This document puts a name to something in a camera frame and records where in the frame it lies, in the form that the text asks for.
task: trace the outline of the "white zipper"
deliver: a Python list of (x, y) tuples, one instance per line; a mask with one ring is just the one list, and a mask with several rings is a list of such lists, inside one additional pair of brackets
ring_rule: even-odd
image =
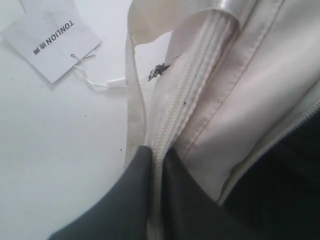
[(311, 119), (318, 111), (320, 111), (320, 99), (317, 100), (311, 107), (309, 107), (303, 114), (296, 118), (291, 124), (280, 131), (275, 137), (264, 144), (259, 149), (255, 150), (250, 156), (244, 160), (245, 165), (236, 171), (233, 176), (230, 177), (229, 182), (224, 188), (221, 197), (217, 201), (219, 205), (222, 205), (227, 199), (228, 195), (239, 181), (239, 179), (253, 166), (259, 159), (261, 159), (269, 150), (271, 150), (281, 140), (298, 129), (302, 124)]
[(153, 151), (151, 182), (153, 188), (148, 228), (148, 237), (151, 240), (157, 240), (161, 235), (160, 203), (163, 159), (189, 120), (207, 80), (212, 78), (212, 74), (237, 33), (238, 22), (227, 13), (212, 11), (207, 16), (190, 50), (183, 75), (177, 79), (179, 83), (163, 111), (163, 118), (153, 130), (154, 138), (149, 144)]

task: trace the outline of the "black fabric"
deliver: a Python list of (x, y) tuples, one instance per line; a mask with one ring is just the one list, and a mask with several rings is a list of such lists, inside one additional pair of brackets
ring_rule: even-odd
[(320, 112), (263, 156), (225, 209), (271, 240), (320, 239)]
[(49, 240), (147, 239), (151, 160), (151, 150), (140, 147), (109, 193)]
[(165, 240), (259, 240), (210, 199), (174, 150), (163, 163), (162, 222)]

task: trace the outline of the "zipper teeth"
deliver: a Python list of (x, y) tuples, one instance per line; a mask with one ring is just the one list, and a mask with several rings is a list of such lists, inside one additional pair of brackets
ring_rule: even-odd
[[(195, 49), (192, 50), (190, 58), (185, 66), (184, 69), (188, 70), (190, 69), (190, 66), (192, 66), (192, 63), (195, 61), (195, 58), (197, 57), (197, 50), (199, 46), (202, 44), (203, 39), (205, 36), (208, 36), (208, 29), (212, 28), (210, 26), (212, 14), (210, 14), (203, 27), (200, 30), (200, 34), (198, 35), (196, 39)], [(154, 160), (153, 160), (153, 168), (152, 168), (152, 175), (153, 175), (153, 196), (152, 196), (152, 206), (151, 206), (151, 225), (153, 228), (151, 234), (152, 239), (157, 239), (159, 237), (159, 230), (158, 226), (160, 225), (160, 197), (161, 197), (161, 177), (162, 177), (162, 160), (165, 157), (165, 149), (167, 145), (167, 141), (170, 135), (170, 129), (172, 128), (171, 125), (175, 121), (173, 119), (176, 114), (175, 112), (178, 111), (178, 109), (174, 109), (175, 103), (179, 98), (181, 98), (181, 89), (185, 87), (186, 78), (188, 78), (189, 71), (185, 71), (182, 75), (182, 78), (177, 86), (177, 89), (172, 97), (172, 100), (170, 101), (169, 107), (167, 109), (166, 116), (164, 117), (162, 124), (159, 126), (159, 129), (157, 129), (157, 137), (155, 139), (155, 142), (151, 148), (153, 149), (154, 153)]]
[(320, 99), (316, 103), (314, 103), (308, 110), (306, 110), (300, 117), (293, 121), (288, 127), (282, 130), (277, 136), (273, 137), (264, 146), (262, 146), (260, 150), (256, 152), (256, 154), (254, 154), (252, 157), (246, 160), (245, 166), (242, 167), (227, 184), (217, 203), (221, 206), (227, 199), (233, 187), (251, 166), (253, 166), (262, 156), (264, 156), (272, 147), (278, 144), (282, 139), (287, 137), (294, 130), (298, 129), (306, 121), (311, 119), (318, 111), (320, 111)]
[[(192, 113), (194, 112), (196, 106), (197, 106), (197, 102), (200, 98), (201, 93), (203, 92), (203, 89), (206, 85), (206, 83), (208, 82), (209, 79), (212, 79), (216, 73), (216, 70), (219, 69), (219, 66), (221, 65), (223, 59), (225, 58), (226, 54), (228, 53), (228, 50), (230, 49), (230, 46), (232, 45), (232, 43), (234, 42), (236, 36), (237, 36), (237, 28), (235, 26), (237, 26), (235, 19), (233, 16), (229, 16), (226, 17), (225, 19), (225, 28), (221, 34), (221, 36), (219, 37), (219, 39), (216, 41), (217, 42), (217, 46), (221, 46), (218, 47), (217, 49), (214, 50), (212, 57), (210, 58), (210, 61), (208, 63), (208, 66), (205, 69), (205, 74), (204, 74), (204, 81), (201, 82), (196, 95), (194, 96), (194, 100), (192, 102), (192, 104), (190, 105), (190, 109), (188, 110), (188, 112), (185, 114), (184, 119), (181, 120), (181, 125), (178, 126), (178, 129), (173, 131), (173, 133), (175, 133), (175, 135), (173, 136), (173, 141), (175, 141), (177, 139), (177, 137), (181, 134), (181, 132), (183, 131), (183, 129), (186, 127), (187, 122), (189, 121)], [(225, 43), (225, 39), (230, 38), (230, 41), (227, 41), (227, 43)], [(214, 45), (216, 42), (211, 42), (209, 49), (212, 49), (212, 45)]]
[[(191, 88), (194, 84), (204, 87), (204, 81), (207, 79), (203, 79), (203, 77), (198, 78), (198, 72), (200, 68), (206, 67), (213, 68), (210, 64), (214, 65), (217, 61), (208, 61), (203, 62), (204, 56), (206, 55), (206, 50), (209, 46), (212, 45), (212, 37), (215, 33), (216, 27), (218, 24), (221, 24), (220, 21), (225, 25), (224, 27), (229, 26), (229, 20), (231, 17), (227, 16), (222, 12), (211, 12), (210, 15), (205, 20), (203, 27), (196, 38), (196, 43), (192, 48), (192, 52), (190, 58), (185, 65), (184, 69), (187, 70), (183, 73), (181, 80), (178, 83), (176, 91), (170, 101), (168, 106), (166, 115), (162, 120), (161, 124), (158, 126), (159, 128), (155, 131), (157, 133), (154, 144), (151, 145), (154, 153), (153, 159), (153, 168), (152, 168), (152, 176), (153, 176), (153, 196), (152, 196), (152, 206), (151, 206), (151, 216), (150, 216), (150, 227), (154, 229), (149, 229), (149, 234), (151, 235), (151, 239), (158, 239), (160, 236), (160, 198), (161, 198), (161, 178), (162, 178), (162, 162), (165, 157), (167, 149), (170, 147), (171, 142), (173, 141), (173, 137), (175, 136), (173, 130), (177, 128), (177, 120), (180, 120), (180, 115), (182, 113), (182, 109), (184, 108), (184, 101), (188, 96)], [(222, 43), (221, 36), (217, 43)]]

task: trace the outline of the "string tag attachment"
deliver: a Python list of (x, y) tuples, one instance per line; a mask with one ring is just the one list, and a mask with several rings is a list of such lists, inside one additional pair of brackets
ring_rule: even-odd
[(87, 83), (89, 83), (91, 85), (91, 87), (96, 90), (96, 91), (104, 91), (104, 90), (111, 90), (111, 89), (118, 89), (118, 88), (124, 88), (127, 85), (127, 81), (125, 78), (119, 78), (119, 79), (114, 79), (114, 80), (109, 80), (106, 83), (94, 83), (92, 81), (89, 80), (87, 72), (85, 70), (85, 64), (84, 61), (81, 57), (79, 57), (78, 55), (75, 54), (71, 54), (72, 58), (77, 59), (80, 63), (81, 66), (73, 66), (76, 69), (79, 69), (83, 75), (84, 75), (84, 79), (86, 80)]

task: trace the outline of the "white table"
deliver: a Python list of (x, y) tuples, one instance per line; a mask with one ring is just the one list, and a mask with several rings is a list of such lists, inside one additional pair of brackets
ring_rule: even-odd
[[(131, 0), (75, 3), (103, 38), (85, 61), (91, 81), (124, 77)], [(0, 0), (0, 31), (23, 15), (19, 0)], [(168, 39), (137, 48), (142, 77)], [(122, 173), (126, 132), (124, 88), (97, 93), (76, 69), (51, 84), (0, 36), (0, 239), (45, 240), (93, 206)]]

